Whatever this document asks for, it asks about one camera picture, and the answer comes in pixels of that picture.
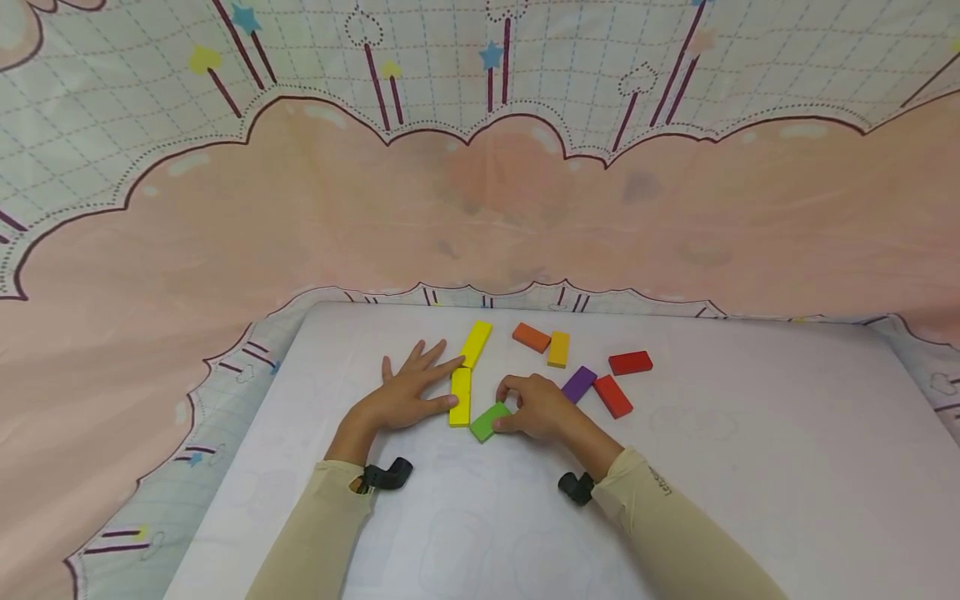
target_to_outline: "left hand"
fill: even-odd
[[[380,369],[383,385],[357,402],[350,412],[373,429],[402,429],[456,406],[458,399],[453,395],[429,400],[421,399],[420,395],[431,383],[450,376],[464,363],[464,357],[457,356],[434,367],[433,363],[444,353],[446,340],[441,340],[425,354],[424,347],[423,340],[417,342],[396,375],[390,357],[384,356]]]

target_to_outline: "hand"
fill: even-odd
[[[417,342],[396,375],[390,357],[384,356],[381,366],[383,385],[360,400],[350,411],[362,416],[362,420],[374,429],[402,429],[456,406],[456,396],[423,400],[420,395],[431,383],[450,376],[464,363],[464,357],[458,356],[434,367],[433,363],[444,353],[446,340],[441,340],[425,354],[424,345],[423,340]]]
[[[519,410],[493,422],[493,431],[522,431],[537,440],[557,440],[571,427],[589,420],[553,381],[538,374],[529,377],[507,375],[496,388],[496,401],[503,402],[510,391],[517,392]]]
[[[496,388],[496,401],[516,391],[519,410],[493,422],[493,431],[522,431],[538,440],[559,441],[565,445],[593,481],[603,481],[623,446],[580,412],[553,381],[542,375],[507,375]]]

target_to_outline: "purple block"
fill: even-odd
[[[576,404],[580,401],[580,398],[584,397],[596,378],[597,374],[595,372],[587,367],[581,367],[564,385],[564,396]]]

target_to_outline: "blue star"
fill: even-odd
[[[253,16],[253,9],[245,9],[241,6],[233,5],[233,24],[240,26],[248,36],[252,36],[253,32],[260,31],[263,29],[260,27],[260,24],[256,22],[256,17]]]
[[[497,46],[492,41],[487,44],[486,50],[480,52],[480,58],[483,59],[484,70],[500,68],[500,59],[502,57],[503,48]]]

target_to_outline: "pink cloud print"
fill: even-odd
[[[0,2],[0,71],[30,60],[43,45],[41,12],[56,12],[60,4],[97,11],[106,0],[5,0]]]

